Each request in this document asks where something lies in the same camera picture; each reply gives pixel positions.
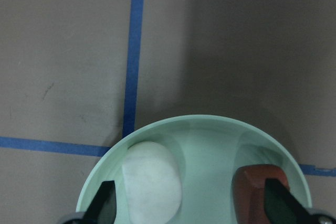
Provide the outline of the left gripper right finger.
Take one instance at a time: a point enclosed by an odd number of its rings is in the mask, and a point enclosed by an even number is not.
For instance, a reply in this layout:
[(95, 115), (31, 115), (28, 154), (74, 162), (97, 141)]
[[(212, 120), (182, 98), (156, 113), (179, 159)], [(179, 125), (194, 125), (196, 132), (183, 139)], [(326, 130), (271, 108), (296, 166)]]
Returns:
[(309, 223), (310, 214), (275, 178), (265, 180), (264, 211), (270, 223)]

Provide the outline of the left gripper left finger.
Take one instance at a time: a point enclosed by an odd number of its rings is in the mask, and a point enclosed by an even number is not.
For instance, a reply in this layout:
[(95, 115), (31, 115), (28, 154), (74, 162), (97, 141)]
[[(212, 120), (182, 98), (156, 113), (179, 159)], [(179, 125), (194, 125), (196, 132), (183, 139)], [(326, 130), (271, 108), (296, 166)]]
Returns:
[(116, 218), (115, 188), (114, 180), (101, 183), (82, 218), (83, 223), (114, 223)]

